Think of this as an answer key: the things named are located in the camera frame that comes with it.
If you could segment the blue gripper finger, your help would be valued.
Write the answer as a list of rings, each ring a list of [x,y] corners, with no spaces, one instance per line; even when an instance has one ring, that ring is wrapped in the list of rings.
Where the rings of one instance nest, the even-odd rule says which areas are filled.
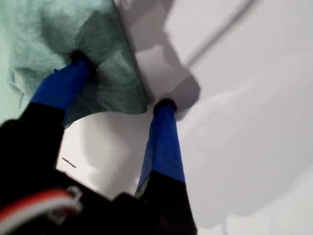
[[[195,235],[197,228],[187,194],[172,99],[160,100],[153,109],[136,198],[158,215],[158,233]]]
[[[0,126],[0,166],[3,169],[54,168],[69,110],[92,77],[92,63],[82,52],[39,85],[17,119]]]

